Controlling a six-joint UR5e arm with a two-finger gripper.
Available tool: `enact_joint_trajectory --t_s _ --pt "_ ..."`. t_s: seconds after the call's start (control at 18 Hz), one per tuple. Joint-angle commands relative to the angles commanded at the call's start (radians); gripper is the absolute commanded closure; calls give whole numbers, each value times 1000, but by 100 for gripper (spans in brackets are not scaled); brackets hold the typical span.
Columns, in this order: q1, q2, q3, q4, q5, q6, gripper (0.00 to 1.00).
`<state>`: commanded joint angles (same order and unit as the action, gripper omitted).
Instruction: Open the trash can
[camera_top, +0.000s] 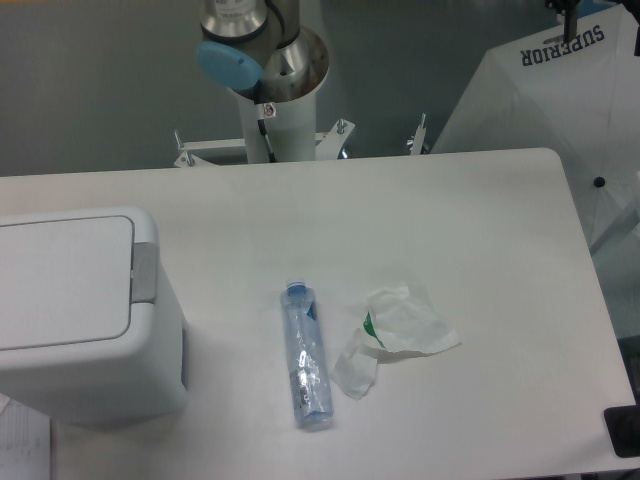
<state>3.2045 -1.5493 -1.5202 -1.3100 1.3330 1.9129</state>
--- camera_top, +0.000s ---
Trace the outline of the silver robot arm blue cap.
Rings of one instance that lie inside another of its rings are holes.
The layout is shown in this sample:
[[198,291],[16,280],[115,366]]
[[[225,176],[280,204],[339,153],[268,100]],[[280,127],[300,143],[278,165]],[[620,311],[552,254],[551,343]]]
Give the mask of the silver robot arm blue cap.
[[255,104],[297,100],[327,75],[327,48],[301,25],[298,1],[206,1],[200,27],[200,68]]

